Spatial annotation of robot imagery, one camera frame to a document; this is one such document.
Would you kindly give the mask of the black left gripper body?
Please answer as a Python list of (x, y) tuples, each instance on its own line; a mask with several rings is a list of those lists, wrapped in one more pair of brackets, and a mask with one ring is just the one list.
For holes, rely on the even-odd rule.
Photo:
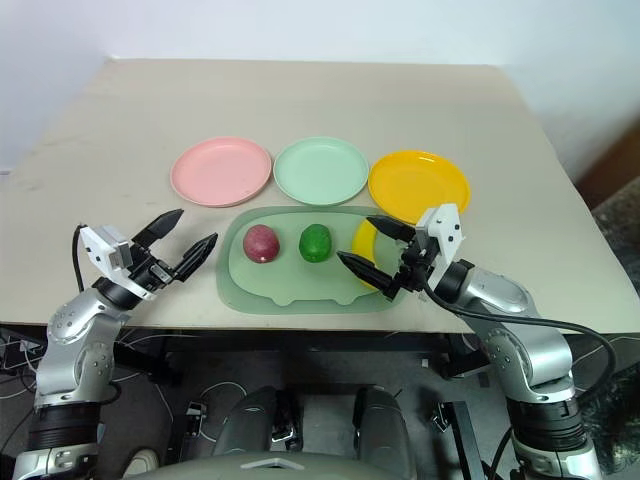
[(137, 243), (130, 245), (131, 264), (128, 278), (144, 290), (155, 293), (173, 283), (183, 281), (176, 269), (156, 258), (151, 250)]

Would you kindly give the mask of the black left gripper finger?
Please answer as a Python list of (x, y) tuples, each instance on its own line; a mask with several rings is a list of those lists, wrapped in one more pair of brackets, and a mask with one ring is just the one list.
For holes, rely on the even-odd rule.
[(141, 248), (149, 248), (157, 240), (164, 238), (169, 232), (171, 232), (179, 222), (182, 215), (182, 209), (167, 211), (159, 215), (134, 235), (131, 241), (134, 244), (139, 245)]
[(180, 263), (173, 269), (173, 280), (186, 281), (207, 260), (217, 240), (218, 234), (213, 233), (189, 248)]

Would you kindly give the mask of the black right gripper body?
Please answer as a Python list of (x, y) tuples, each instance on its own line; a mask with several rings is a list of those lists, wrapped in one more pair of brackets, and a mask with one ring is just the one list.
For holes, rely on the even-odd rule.
[(391, 295), (396, 296), (400, 289), (431, 294), (433, 288), (428, 281), (435, 269), (433, 263), (440, 253), (437, 238), (415, 230), (401, 230), (396, 239), (407, 246), (401, 253), (399, 270), (392, 280)]

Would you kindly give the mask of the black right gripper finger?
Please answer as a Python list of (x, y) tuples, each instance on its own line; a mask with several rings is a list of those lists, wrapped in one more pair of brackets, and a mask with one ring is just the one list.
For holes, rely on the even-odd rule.
[(392, 217), (371, 215), (366, 219), (377, 231), (394, 240), (410, 243), (415, 237), (414, 227)]
[(338, 251), (337, 256), (357, 278), (379, 290), (388, 300), (395, 299), (399, 286), (391, 275), (379, 270), (372, 261), (360, 255)]

